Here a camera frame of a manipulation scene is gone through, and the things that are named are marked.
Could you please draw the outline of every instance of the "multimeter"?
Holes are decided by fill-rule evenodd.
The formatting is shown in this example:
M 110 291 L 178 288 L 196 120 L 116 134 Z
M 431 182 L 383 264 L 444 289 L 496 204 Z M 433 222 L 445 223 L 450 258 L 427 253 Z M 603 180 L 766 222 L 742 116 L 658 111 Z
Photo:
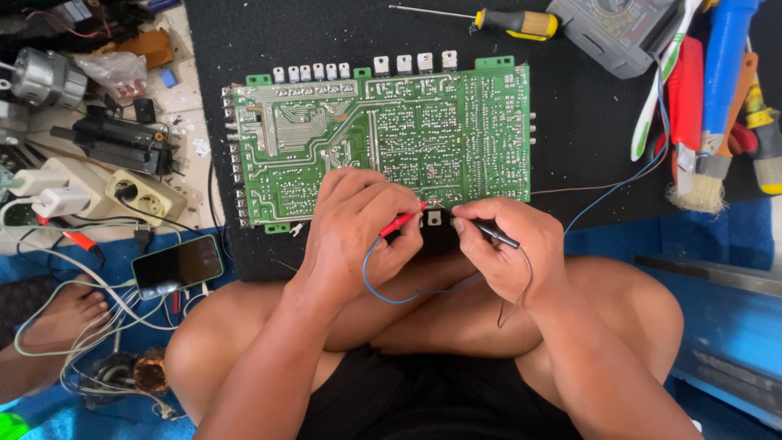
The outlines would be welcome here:
M 683 16 L 677 0 L 553 0 L 546 9 L 584 52 L 619 78 L 643 74 Z

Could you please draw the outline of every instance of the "white toothbrush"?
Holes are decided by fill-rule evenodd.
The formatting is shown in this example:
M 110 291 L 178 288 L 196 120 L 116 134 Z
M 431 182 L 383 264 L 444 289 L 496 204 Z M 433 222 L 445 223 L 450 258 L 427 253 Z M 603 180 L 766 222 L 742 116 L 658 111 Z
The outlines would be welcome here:
M 676 29 L 676 34 L 673 35 L 671 44 L 668 45 L 668 49 L 660 60 L 662 62 L 663 84 L 668 81 L 668 77 L 671 75 L 671 71 L 673 71 L 676 61 L 679 59 L 679 48 L 681 47 L 682 40 L 684 40 L 684 36 L 687 35 L 687 29 L 690 27 L 692 17 L 695 15 L 695 12 L 700 5 L 701 0 L 684 0 L 684 17 L 679 24 L 679 28 Z M 646 148 L 649 126 L 655 115 L 655 108 L 657 108 L 657 100 L 659 98 L 659 82 L 659 76 L 655 75 L 655 82 L 651 85 L 651 91 L 646 98 L 644 109 L 640 112 L 638 123 L 633 132 L 633 143 L 630 144 L 630 157 L 633 159 L 633 162 L 644 154 L 644 149 Z

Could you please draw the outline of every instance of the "black shorts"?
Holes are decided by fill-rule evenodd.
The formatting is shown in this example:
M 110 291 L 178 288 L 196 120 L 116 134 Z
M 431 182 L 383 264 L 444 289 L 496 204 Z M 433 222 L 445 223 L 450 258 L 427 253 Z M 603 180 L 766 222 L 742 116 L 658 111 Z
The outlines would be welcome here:
M 422 425 L 453 431 L 444 438 L 581 438 L 513 359 L 386 356 L 368 344 L 312 394 L 298 438 L 431 438 Z M 473 430 L 480 435 L 464 435 Z

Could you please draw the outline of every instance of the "printed circuit board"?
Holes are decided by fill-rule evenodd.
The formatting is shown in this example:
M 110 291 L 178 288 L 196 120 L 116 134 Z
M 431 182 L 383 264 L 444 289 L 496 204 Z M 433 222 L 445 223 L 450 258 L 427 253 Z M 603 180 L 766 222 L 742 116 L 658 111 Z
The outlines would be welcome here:
M 346 63 L 314 64 L 290 67 L 288 82 L 278 67 L 274 80 L 250 75 L 224 88 L 241 226 L 280 233 L 311 219 L 324 175 L 345 166 L 380 171 L 446 207 L 529 201 L 529 67 L 502 56 L 455 71 L 456 52 L 446 51 L 442 73 L 428 53 L 413 75 L 411 61 L 397 57 L 395 77 L 383 56 L 374 77 L 368 67 L 351 78 Z

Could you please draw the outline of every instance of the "leg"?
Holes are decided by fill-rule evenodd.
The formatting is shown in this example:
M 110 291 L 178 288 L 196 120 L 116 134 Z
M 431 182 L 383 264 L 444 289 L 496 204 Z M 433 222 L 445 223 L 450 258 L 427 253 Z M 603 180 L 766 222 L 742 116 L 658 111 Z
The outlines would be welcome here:
M 681 342 L 683 318 L 676 300 L 656 280 L 618 261 L 566 260 L 568 278 L 628 348 L 662 383 Z M 515 358 L 527 384 L 562 408 L 545 342 L 529 314 L 517 310 L 497 328 L 500 301 L 486 283 L 440 295 L 371 340 L 390 354 L 439 352 Z M 505 303 L 505 312 L 510 310 Z
M 92 282 L 87 276 L 79 278 Z M 20 344 L 23 351 L 46 353 L 70 350 L 85 328 L 89 326 L 84 332 L 84 336 L 89 337 L 91 330 L 97 330 L 106 323 L 108 305 L 103 301 L 103 294 L 91 292 L 90 286 L 65 286 L 25 331 Z M 0 404 L 54 384 L 65 358 L 65 355 L 25 356 L 13 344 L 3 348 L 0 351 Z
M 461 254 L 413 261 L 377 291 L 386 298 L 409 298 L 416 289 L 442 290 L 470 276 L 475 268 Z M 174 333 L 166 355 L 166 375 L 195 424 L 234 363 L 261 331 L 277 306 L 284 282 L 232 283 L 198 304 Z M 344 351 L 365 344 L 388 325 L 433 298 L 422 295 L 402 305 L 370 295 L 350 303 L 334 323 L 318 365 L 313 391 L 331 376 Z

